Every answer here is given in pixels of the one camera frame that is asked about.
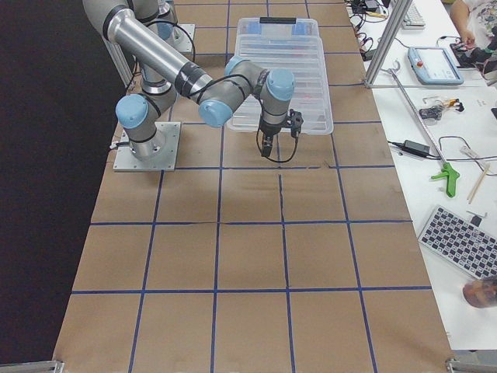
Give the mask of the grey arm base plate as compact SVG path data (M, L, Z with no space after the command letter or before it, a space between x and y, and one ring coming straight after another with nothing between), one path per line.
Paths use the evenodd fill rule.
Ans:
M174 171L181 135L180 122L156 121L155 136L147 142L132 142L122 130L120 142L125 145L116 147L113 163L115 172L156 172Z

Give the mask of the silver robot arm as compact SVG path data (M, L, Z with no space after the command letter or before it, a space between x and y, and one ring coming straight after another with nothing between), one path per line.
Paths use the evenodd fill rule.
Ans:
M273 139L287 129L294 140L304 122L300 112L290 108L295 79L286 69L265 69L250 60L232 57L224 77L211 78L198 64L184 57L154 30L168 23L157 1L84 1L85 14L104 40L136 57L142 66L155 71L163 82L194 101L205 124L221 127L253 96L261 107L256 144L260 155L269 159Z
M174 1L158 0L157 20L162 20L162 23L155 24L158 35L169 44L175 44L180 37L180 32L174 27L174 24L178 23Z

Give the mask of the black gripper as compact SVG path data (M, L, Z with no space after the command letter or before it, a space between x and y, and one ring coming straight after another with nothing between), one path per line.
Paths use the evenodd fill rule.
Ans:
M290 129L290 136L298 143L303 125L302 113L293 109L282 118L269 119L263 113L259 118L258 131L262 133L261 156L270 157L273 149L273 139L283 129Z

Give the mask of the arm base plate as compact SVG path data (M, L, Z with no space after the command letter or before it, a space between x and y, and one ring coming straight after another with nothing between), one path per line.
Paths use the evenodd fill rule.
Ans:
M172 27L172 46L180 53L193 53L194 24L178 24Z

